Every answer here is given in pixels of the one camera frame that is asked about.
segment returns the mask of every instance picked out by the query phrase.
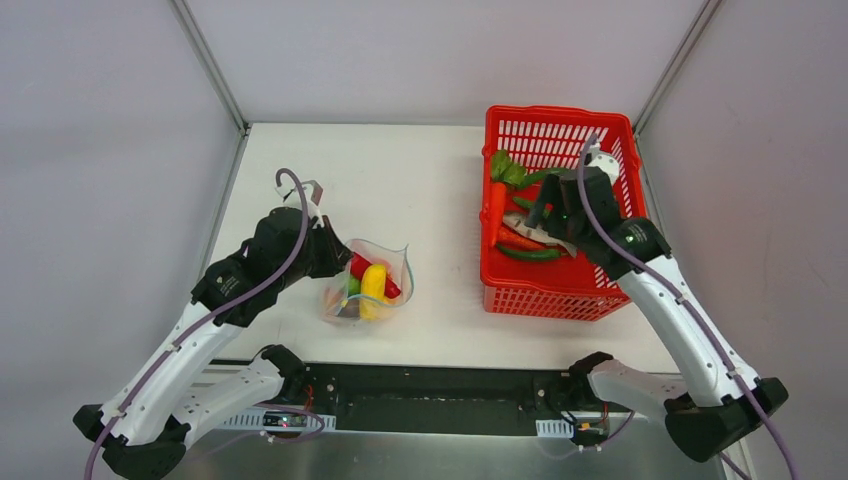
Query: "yellow pepper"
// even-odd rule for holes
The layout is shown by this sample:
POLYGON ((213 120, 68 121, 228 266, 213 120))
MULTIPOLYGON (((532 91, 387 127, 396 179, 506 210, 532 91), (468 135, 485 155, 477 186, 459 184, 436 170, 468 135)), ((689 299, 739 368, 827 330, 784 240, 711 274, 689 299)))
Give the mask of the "yellow pepper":
MULTIPOLYGON (((386 278, 389 272, 384 265, 374 264, 365 270, 362 275, 362 286, 360 292, 363 295, 375 298, 381 302, 386 302, 386 278)), ((359 318, 366 321, 374 321, 379 319, 381 306, 377 302, 368 299, 359 300, 359 318)))

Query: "red pepper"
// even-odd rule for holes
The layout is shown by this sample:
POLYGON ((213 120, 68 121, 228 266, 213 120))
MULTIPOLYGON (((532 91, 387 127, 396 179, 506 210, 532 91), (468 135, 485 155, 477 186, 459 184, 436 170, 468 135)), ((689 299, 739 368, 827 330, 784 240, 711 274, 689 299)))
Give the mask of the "red pepper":
MULTIPOLYGON (((370 266, 371 262, 366 260, 362 255, 354 252, 353 260, 350 261, 350 274, 356 277, 357 280, 362 280, 365 270, 370 266)), ((386 279, 386 289, 383 291, 383 294, 387 298, 397 298, 400 295, 400 288, 392 281, 391 277, 386 279)))

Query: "green vegetable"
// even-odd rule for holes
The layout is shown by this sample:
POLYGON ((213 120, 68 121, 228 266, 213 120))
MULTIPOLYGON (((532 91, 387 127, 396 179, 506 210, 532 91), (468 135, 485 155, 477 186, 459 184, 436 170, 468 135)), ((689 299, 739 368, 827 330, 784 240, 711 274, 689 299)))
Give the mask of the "green vegetable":
POLYGON ((498 150, 492 155, 490 170, 493 182, 505 183, 512 187, 521 185, 524 175, 527 174, 527 168, 513 162, 506 150, 498 150))
POLYGON ((353 275, 347 280, 347 296, 359 295, 362 291, 362 282, 353 275))
POLYGON ((538 182, 541 182, 545 179, 548 174, 554 173, 556 175, 560 175, 567 171, 571 170, 570 168, 545 168, 543 170, 539 170, 533 172, 524 177, 524 180, 521 181, 521 184, 518 185, 518 190, 524 190, 525 188, 535 185, 538 182))
MULTIPOLYGON (((530 210, 533 208, 533 200, 527 200, 524 197, 512 197, 512 201, 515 202, 516 205, 523 208, 524 210, 530 210)), ((542 214, 542 218, 548 218, 548 215, 551 214, 551 209, 545 207, 545 213, 542 214)))
POLYGON ((533 250, 531 252, 525 252, 521 250, 513 250, 508 247, 504 247, 500 243, 495 245, 498 250, 501 251, 504 255, 509 258, 514 258, 516 260, 521 260, 523 262, 548 262, 551 260, 556 260, 562 253, 556 248, 546 248, 544 250, 533 250))

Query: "gray floor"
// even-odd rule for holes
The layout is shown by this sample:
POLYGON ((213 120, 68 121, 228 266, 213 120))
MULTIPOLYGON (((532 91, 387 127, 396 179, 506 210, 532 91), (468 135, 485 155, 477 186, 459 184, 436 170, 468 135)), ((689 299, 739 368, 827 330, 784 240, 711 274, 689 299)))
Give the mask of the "gray floor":
POLYGON ((718 460, 695 463, 666 432, 634 420, 601 453, 574 450, 565 439, 328 433, 302 444, 269 445, 249 436, 191 461, 243 432, 210 432, 167 478, 291 480, 515 480, 687 479, 723 480, 718 460))

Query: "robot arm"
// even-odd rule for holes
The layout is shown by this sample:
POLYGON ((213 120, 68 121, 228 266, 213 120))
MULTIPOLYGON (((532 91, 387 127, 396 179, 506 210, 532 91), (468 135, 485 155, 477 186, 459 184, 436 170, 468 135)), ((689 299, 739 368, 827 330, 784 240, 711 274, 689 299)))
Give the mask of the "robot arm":
POLYGON ((320 186, 313 183, 312 193, 301 248, 276 280, 226 309, 279 272, 295 250, 304 215, 294 206, 298 195, 290 195, 260 220, 254 236, 237 252, 206 269, 177 324, 125 388, 103 405, 83 406, 74 416, 89 440, 102 442, 103 459, 115 473, 130 480, 162 478, 191 445, 227 418, 258 402, 294 398, 301 391, 303 363, 282 345, 273 345, 240 373, 202 394, 187 393, 209 362, 273 306, 282 290, 304 277, 331 277, 344 270, 352 253, 318 210, 320 186), (214 311, 221 313, 198 323, 214 311))
POLYGON ((618 283, 645 314, 684 381, 669 381, 639 372, 598 352, 569 368, 570 377, 581 385, 571 400, 579 404, 600 399, 642 413, 665 424, 674 442, 690 458, 707 461, 760 425, 760 417, 737 378, 753 393, 767 415, 786 401, 788 393, 780 380, 761 379, 731 348, 689 290, 671 248, 653 223, 646 218, 621 217, 612 190, 618 176, 618 162, 600 151, 594 136, 587 139, 580 161, 584 162, 586 172, 585 199, 580 198, 576 172, 549 175, 526 226, 536 228, 541 224, 542 213, 550 204, 552 211, 544 229, 549 235, 575 245, 618 283), (584 200, 615 245, 659 273, 677 292, 670 291, 667 284, 608 245, 590 221, 584 200), (699 314, 703 327, 687 308, 699 314), (713 342, 708 334, 717 341, 713 342), (734 372, 727 371, 723 356, 733 360, 734 372))

